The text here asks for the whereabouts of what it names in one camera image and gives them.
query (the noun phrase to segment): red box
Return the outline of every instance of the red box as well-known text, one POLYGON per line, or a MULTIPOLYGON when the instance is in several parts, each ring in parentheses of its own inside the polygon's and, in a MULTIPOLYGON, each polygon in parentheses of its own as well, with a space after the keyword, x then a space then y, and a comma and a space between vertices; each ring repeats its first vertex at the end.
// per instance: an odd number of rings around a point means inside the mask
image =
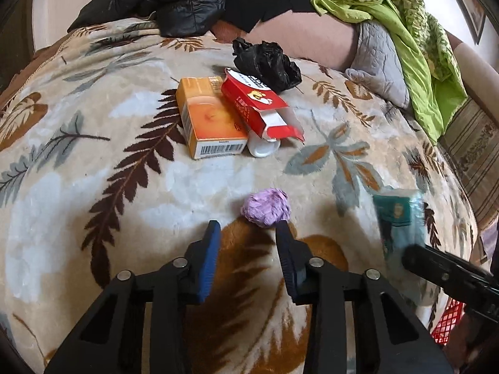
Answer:
POLYGON ((259 137, 267 141, 295 137, 305 142, 303 127, 286 101, 256 77, 231 69, 225 73, 221 92, 259 137))

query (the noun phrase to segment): green blanket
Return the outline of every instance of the green blanket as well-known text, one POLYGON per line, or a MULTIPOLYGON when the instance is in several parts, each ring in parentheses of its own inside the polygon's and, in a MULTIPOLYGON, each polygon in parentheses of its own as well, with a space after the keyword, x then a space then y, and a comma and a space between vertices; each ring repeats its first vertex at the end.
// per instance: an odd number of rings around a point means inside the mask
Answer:
POLYGON ((447 34, 423 0, 312 0, 320 14, 358 23, 377 19, 390 32, 416 120, 433 143, 467 94, 447 34))

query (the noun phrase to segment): white cap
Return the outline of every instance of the white cap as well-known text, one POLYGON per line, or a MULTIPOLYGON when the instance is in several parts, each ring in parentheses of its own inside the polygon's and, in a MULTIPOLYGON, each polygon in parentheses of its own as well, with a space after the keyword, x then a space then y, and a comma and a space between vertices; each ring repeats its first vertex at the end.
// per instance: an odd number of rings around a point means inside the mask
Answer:
POLYGON ((280 139, 267 141, 249 130, 248 150, 254 157, 267 157, 276 152, 280 146, 280 139))

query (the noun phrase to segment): black plastic bag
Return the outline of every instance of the black plastic bag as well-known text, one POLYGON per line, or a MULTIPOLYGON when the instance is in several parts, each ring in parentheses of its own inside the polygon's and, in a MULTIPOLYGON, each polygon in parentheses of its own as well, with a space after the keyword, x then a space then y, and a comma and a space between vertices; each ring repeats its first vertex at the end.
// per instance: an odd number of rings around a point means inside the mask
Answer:
POLYGON ((282 93, 301 83, 301 72, 276 42, 253 45, 243 38, 232 42, 234 64, 247 76, 254 76, 275 93, 282 93))

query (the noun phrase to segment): purple crumpled object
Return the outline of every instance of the purple crumpled object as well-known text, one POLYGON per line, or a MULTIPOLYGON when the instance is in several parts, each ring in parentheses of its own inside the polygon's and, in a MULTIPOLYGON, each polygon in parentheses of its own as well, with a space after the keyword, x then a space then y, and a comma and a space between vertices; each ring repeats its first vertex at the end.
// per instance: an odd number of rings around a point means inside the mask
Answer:
POLYGON ((288 196, 278 188, 268 188, 246 198, 241 215, 262 228, 268 228, 281 220, 289 220, 291 209, 288 196))

